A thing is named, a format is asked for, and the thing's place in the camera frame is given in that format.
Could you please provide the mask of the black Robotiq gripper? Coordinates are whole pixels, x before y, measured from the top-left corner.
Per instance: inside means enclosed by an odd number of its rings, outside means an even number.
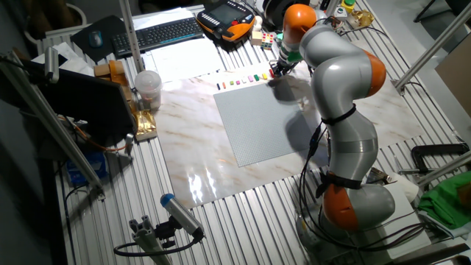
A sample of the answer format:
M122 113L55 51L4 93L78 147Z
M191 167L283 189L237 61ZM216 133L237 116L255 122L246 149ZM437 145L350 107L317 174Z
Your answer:
M274 77L284 77L291 70L291 64L280 58L274 66Z

